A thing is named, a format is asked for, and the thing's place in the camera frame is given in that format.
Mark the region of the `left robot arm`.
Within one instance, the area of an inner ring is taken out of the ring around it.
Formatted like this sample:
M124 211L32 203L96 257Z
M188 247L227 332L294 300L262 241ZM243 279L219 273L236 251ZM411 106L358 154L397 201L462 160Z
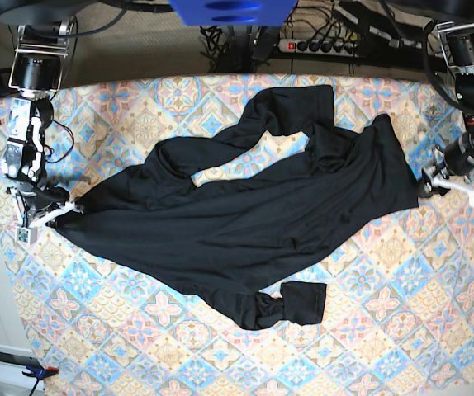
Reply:
M380 3L400 38L421 45L425 75L433 89L462 113L465 130L445 148L436 147L423 168L419 196L445 195L454 189L467 194L474 208L474 1L392 1ZM391 11L392 7L429 19L420 37L407 36ZM453 78L456 96L450 97L429 63L429 35L438 38L443 60Z

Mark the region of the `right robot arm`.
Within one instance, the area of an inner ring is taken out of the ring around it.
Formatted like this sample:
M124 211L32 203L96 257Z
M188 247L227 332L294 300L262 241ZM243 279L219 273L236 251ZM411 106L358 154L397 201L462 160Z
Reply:
M17 216L17 239L30 240L39 227L74 210L69 193L48 180L53 154L45 132L54 120L51 99L65 75L79 33L76 1L0 1L0 22L17 28L7 87L15 94L8 138L0 161L11 181L7 193Z

